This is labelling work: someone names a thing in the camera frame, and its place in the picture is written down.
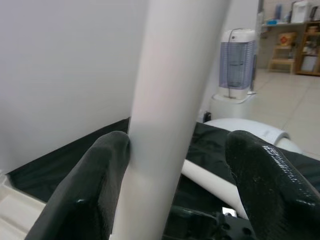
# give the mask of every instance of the white appliance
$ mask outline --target white appliance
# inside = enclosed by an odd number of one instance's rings
[[[304,23],[309,20],[311,4],[307,0],[293,4],[291,23]]]
[[[226,31],[221,39],[218,95],[243,100],[249,91],[255,61],[256,33],[252,29]]]

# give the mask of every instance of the white pipe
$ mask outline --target white pipe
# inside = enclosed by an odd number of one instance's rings
[[[236,210],[240,217],[248,219],[238,189],[235,185],[189,160],[184,160],[182,174],[203,187],[209,193],[224,201],[226,204],[230,205]]]
[[[112,240],[160,240],[229,0],[151,0]]]

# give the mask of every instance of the white plastic base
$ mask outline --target white plastic base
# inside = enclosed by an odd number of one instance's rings
[[[0,171],[0,240],[23,240],[45,203],[11,188]]]
[[[250,118],[254,97],[254,95],[247,95],[244,99],[238,100],[214,95],[210,100],[212,119]]]
[[[303,154],[301,148],[299,148],[294,142],[290,140],[290,136],[287,132],[274,126],[264,124],[262,122],[241,118],[223,118],[208,121],[204,124],[225,129],[231,132],[236,130],[244,130],[252,133],[253,135],[261,138],[262,140],[265,140],[270,144],[275,145],[276,147],[285,149],[290,152]]]

